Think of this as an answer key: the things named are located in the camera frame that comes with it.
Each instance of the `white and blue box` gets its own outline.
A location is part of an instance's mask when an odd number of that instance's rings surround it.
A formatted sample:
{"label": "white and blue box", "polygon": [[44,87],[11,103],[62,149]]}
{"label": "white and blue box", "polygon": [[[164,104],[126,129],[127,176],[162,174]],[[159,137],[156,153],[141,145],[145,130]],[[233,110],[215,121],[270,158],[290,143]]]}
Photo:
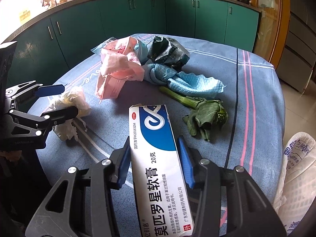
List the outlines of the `white and blue box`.
{"label": "white and blue box", "polygon": [[191,236],[194,223],[166,106],[130,107],[129,128],[142,236]]}

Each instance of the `red square label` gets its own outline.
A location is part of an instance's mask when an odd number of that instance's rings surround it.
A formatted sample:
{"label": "red square label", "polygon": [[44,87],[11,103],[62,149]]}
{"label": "red square label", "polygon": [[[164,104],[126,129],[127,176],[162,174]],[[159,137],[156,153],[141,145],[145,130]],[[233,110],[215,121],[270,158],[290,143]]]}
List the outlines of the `red square label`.
{"label": "red square label", "polygon": [[189,231],[191,230],[191,225],[184,225],[183,228],[184,228],[184,231]]}

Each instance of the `white swirl logo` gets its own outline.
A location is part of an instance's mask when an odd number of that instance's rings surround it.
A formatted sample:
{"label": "white swirl logo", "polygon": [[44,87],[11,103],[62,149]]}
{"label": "white swirl logo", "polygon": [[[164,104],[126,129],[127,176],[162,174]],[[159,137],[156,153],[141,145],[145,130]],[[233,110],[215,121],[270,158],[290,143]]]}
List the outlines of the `white swirl logo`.
{"label": "white swirl logo", "polygon": [[157,119],[159,119],[159,124],[156,126],[153,126],[150,124],[150,122],[152,123],[157,123],[158,121],[153,119],[151,116],[147,116],[145,118],[145,126],[150,129],[150,130],[158,130],[160,128],[162,128],[165,125],[165,119],[163,118],[163,116],[159,115],[157,112],[160,110],[161,105],[158,105],[153,111],[150,110],[149,108],[147,108],[147,106],[144,106],[143,109],[144,111],[146,111],[147,113],[149,113],[150,115],[156,117]]}

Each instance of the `black plastic bag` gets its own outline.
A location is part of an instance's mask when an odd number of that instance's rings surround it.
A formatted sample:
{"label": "black plastic bag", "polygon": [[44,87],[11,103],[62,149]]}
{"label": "black plastic bag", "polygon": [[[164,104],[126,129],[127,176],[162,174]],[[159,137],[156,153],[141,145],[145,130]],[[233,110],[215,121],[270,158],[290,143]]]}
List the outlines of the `black plastic bag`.
{"label": "black plastic bag", "polygon": [[153,63],[165,64],[180,72],[190,59],[190,53],[173,38],[155,36],[147,57]]}

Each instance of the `tiled floor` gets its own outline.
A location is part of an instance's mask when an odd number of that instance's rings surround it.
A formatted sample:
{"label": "tiled floor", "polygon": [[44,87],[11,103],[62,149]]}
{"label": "tiled floor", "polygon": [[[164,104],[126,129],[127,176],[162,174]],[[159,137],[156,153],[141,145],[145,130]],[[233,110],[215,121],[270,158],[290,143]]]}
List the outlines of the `tiled floor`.
{"label": "tiled floor", "polygon": [[285,100],[285,132],[283,144],[298,132],[316,139],[316,84],[310,81],[304,94],[281,81]]}

